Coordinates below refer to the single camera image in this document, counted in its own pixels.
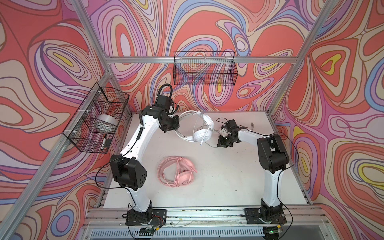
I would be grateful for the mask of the pink headphones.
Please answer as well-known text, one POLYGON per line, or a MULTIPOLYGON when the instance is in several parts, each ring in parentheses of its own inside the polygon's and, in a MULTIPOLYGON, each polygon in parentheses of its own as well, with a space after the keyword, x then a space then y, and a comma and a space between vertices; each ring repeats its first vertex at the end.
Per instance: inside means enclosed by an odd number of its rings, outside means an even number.
POLYGON ((169 156, 165 158, 158 166, 157 177, 161 184, 170 188, 188 186, 194 182, 198 171, 195 165, 187 158, 178 156, 169 156), (171 166, 176 166, 176 172, 173 180, 166 178, 165 170, 171 166))

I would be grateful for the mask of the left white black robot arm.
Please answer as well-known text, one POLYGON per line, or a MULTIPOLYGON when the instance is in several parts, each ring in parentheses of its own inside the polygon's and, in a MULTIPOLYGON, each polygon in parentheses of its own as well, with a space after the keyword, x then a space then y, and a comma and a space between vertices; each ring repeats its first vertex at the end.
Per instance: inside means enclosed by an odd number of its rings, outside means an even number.
POLYGON ((112 155, 110 167, 113 179, 119 187, 131 195, 134 205, 129 206, 127 224, 153 225, 159 217, 154 216, 152 201, 143 190, 147 170, 142 165, 145 150, 157 130, 166 133, 180 127, 179 116, 175 113, 178 105, 172 100, 173 87, 162 85, 157 93, 155 103, 139 112, 140 124, 133 137, 121 153, 112 155))

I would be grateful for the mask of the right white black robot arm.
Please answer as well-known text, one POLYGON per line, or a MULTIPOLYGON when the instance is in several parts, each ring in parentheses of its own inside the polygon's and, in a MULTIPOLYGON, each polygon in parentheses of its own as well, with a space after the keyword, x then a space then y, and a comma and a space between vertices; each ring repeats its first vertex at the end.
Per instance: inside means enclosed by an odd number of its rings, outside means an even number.
POLYGON ((265 224, 286 222, 281 202, 281 178, 290 162, 281 136, 277 133, 260 134, 227 120, 221 126, 218 138, 219 148, 233 147, 235 143, 246 142, 257 147, 260 166, 265 171, 264 194, 258 216, 265 224))

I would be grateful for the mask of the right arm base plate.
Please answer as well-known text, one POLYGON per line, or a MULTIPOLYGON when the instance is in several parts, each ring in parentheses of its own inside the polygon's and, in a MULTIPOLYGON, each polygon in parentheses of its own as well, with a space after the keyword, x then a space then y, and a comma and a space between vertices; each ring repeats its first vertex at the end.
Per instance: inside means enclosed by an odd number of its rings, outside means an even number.
POLYGON ((270 212, 260 208, 245 208, 244 217, 249 225, 284 225, 287 223, 285 214, 282 211, 270 212))

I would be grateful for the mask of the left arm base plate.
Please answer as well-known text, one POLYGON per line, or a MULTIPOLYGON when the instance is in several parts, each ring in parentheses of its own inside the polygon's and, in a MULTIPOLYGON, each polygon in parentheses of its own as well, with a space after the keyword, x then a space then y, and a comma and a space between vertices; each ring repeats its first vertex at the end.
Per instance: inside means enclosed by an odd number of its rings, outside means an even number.
POLYGON ((145 213, 128 210, 125 215, 126 226, 163 226, 166 224, 166 209, 149 209, 145 213))

